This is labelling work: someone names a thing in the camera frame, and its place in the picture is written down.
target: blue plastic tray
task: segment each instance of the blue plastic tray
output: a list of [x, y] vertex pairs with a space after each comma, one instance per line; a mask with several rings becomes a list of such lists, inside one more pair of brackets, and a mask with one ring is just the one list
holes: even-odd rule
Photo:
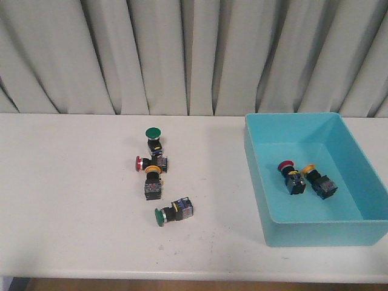
[[[388, 232], [388, 193], [337, 113], [248, 114], [245, 149], [266, 243], [369, 246]], [[306, 181], [290, 195], [278, 164], [291, 159], [331, 178], [322, 200]]]

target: green push button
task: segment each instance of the green push button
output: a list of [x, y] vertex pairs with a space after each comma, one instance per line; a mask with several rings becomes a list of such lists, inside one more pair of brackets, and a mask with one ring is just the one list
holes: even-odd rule
[[161, 134], [161, 131], [159, 128], [157, 127], [150, 127], [149, 129], [147, 129], [145, 135], [149, 138], [149, 139], [156, 139], [156, 138], [159, 138], [160, 137], [160, 134]]
[[157, 208], [155, 208], [155, 218], [156, 218], [156, 222], [158, 223], [159, 226], [164, 225], [163, 213], [162, 213], [162, 211], [158, 210]]

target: gray curtain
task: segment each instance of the gray curtain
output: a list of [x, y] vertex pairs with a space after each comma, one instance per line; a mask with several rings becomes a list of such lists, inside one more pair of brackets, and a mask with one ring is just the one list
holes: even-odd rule
[[3, 0], [0, 112], [388, 117], [386, 0]]

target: white tabletop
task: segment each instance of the white tabletop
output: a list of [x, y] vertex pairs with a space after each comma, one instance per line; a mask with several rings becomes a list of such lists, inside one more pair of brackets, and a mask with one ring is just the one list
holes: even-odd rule
[[[388, 185], [388, 119], [345, 119]], [[146, 128], [169, 157], [146, 201]], [[0, 115], [0, 276], [388, 283], [372, 247], [271, 248], [244, 151], [243, 117]], [[156, 224], [188, 196], [193, 217]]]

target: electrical component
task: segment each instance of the electrical component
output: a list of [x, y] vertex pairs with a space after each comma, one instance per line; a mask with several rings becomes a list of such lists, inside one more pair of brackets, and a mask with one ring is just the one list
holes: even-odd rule
[[167, 158], [162, 155], [152, 156], [151, 159], [136, 157], [136, 171], [145, 170], [148, 166], [158, 166], [162, 173], [167, 173]]
[[293, 166], [293, 161], [283, 161], [279, 164], [278, 171], [285, 177], [286, 186], [290, 194], [301, 194], [306, 188], [306, 183], [301, 174]]
[[144, 183], [145, 199], [160, 199], [162, 196], [162, 179], [159, 177], [161, 169], [158, 166], [148, 166], [144, 171], [147, 173]]
[[189, 197], [181, 198], [171, 202], [171, 207], [165, 207], [161, 210], [155, 209], [155, 218], [159, 226], [173, 220], [182, 220], [193, 216], [194, 208]]
[[321, 176], [314, 164], [309, 164], [301, 170], [301, 174], [311, 183], [316, 194], [326, 199], [337, 191], [338, 187], [328, 176]]
[[163, 154], [163, 148], [162, 144], [160, 143], [159, 137], [161, 134], [161, 131], [157, 127], [150, 127], [145, 131], [146, 137], [148, 137], [148, 148], [150, 150], [150, 154], [152, 156], [156, 155], [162, 155]]

